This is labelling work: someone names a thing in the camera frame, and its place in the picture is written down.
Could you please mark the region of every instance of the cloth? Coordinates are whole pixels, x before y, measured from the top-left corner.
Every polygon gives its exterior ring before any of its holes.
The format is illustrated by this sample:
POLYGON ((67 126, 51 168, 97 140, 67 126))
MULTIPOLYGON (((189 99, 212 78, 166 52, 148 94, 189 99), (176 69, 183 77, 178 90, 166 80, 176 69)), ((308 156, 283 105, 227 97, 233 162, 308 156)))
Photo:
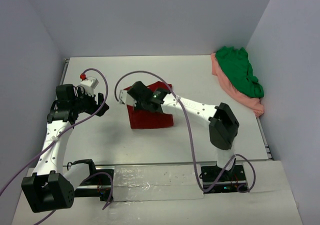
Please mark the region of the cloth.
MULTIPOLYGON (((157 88, 168 89, 162 81, 157 81, 148 86, 153 92, 157 88)), ((131 129, 163 129, 174 125, 174 118, 170 114, 150 112, 144 110, 134 110, 133 106, 126 106, 129 114, 131 129)))
POLYGON ((239 92, 250 98, 263 98, 264 89, 253 75, 248 53, 243 47, 238 50, 233 46, 224 46, 215 53, 215 57, 224 74, 239 92))
POLYGON ((219 63, 215 57, 215 53, 211 54, 211 61, 212 61, 212 74, 218 77, 220 87, 238 103, 241 103, 247 106, 248 108, 251 108, 257 118, 262 114, 264 114, 265 108, 262 104, 260 104, 259 98, 248 97, 247 95, 239 92, 231 84, 230 80, 227 78, 227 76, 224 74, 221 67, 219 66, 219 63))

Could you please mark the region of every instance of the pink cloth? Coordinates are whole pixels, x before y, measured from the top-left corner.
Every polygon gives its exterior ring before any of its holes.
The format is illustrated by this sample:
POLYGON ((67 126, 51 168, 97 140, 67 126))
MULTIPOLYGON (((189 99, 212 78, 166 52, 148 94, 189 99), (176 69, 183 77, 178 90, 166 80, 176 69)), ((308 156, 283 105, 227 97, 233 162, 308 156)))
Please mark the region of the pink cloth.
POLYGON ((243 93, 239 92, 230 82, 229 78, 222 71, 219 63, 216 59, 215 53, 211 54, 212 60, 212 74, 218 77, 220 87, 234 100, 237 102, 251 108, 258 118, 262 114, 264 114, 265 108, 260 103, 259 98, 251 98, 243 93))

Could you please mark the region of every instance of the wall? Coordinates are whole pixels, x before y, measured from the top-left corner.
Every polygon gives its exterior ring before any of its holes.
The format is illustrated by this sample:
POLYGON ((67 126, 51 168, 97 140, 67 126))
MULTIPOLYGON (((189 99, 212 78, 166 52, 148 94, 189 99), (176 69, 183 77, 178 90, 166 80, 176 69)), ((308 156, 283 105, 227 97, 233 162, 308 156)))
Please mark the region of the wall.
POLYGON ((320 224, 320 0, 270 0, 247 50, 265 89, 261 123, 304 225, 320 224))
MULTIPOLYGON (((2 187, 41 150, 63 59, 28 0, 0 0, 0 18, 2 187)), ((26 173, 0 198, 3 225, 11 224, 26 173)))
POLYGON ((246 46, 269 0, 29 0, 65 57, 246 46))

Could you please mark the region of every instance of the folded red cloth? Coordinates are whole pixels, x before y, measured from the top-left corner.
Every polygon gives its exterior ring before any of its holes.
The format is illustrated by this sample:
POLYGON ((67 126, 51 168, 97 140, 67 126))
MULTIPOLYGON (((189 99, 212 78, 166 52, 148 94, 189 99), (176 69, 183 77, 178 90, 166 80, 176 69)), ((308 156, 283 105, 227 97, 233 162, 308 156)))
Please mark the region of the folded red cloth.
MULTIPOLYGON (((168 89, 162 81, 157 81, 147 86, 153 92, 157 88, 168 89)), ((170 114, 163 114, 159 112, 150 112, 143 110, 134 110, 133 106, 126 106, 128 109, 131 129, 163 129, 174 125, 174 118, 170 114)))

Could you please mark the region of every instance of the green cloth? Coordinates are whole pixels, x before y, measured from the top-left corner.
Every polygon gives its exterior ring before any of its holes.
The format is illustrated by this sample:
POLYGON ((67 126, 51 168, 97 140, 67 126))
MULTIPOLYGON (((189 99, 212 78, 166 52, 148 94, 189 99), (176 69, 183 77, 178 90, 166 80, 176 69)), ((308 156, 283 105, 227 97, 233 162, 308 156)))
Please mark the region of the green cloth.
POLYGON ((253 75, 248 53, 243 47, 238 50, 233 46, 224 46, 216 52, 215 57, 224 74, 238 91, 250 98, 264 96, 264 89, 258 83, 258 78, 253 75))

